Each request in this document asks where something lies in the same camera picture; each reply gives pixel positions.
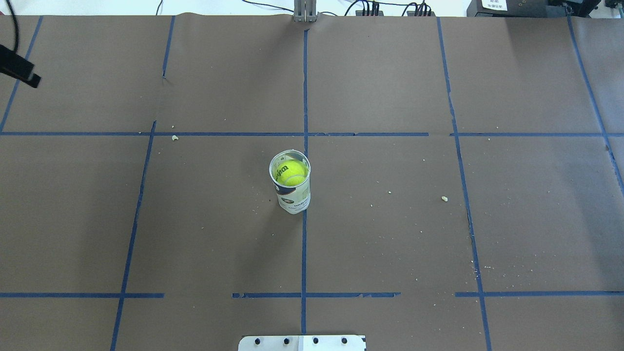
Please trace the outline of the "yellow tennis ball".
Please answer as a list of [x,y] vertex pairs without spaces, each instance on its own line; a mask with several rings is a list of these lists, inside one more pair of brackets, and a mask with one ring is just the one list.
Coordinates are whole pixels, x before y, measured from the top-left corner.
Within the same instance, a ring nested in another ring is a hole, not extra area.
[[294,187],[305,182],[307,175],[308,167],[302,161],[290,159],[278,165],[275,180],[283,186]]

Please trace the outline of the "clear tennis ball can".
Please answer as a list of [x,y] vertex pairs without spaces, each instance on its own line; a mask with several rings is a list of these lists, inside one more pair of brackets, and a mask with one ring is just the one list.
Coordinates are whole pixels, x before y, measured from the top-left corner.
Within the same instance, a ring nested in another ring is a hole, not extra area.
[[312,167],[305,154],[290,149],[276,154],[268,165],[278,204],[290,214],[305,211],[311,200]]

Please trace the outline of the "black computer box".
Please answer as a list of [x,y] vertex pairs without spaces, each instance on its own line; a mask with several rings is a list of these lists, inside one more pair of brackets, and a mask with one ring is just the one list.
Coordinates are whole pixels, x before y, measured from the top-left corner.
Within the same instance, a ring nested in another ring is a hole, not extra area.
[[471,0],[467,17],[586,18],[599,0]]

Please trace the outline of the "aluminium frame post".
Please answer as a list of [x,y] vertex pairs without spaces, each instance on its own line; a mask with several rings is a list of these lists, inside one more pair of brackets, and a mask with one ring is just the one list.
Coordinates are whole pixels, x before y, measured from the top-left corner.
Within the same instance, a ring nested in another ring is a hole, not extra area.
[[316,5],[316,0],[294,0],[292,16],[293,21],[300,23],[316,22],[318,19]]

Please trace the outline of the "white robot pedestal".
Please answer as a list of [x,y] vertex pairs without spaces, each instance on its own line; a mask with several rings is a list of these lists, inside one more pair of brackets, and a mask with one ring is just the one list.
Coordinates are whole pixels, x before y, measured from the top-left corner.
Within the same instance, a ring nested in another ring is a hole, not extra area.
[[258,335],[242,337],[239,351],[366,351],[364,335]]

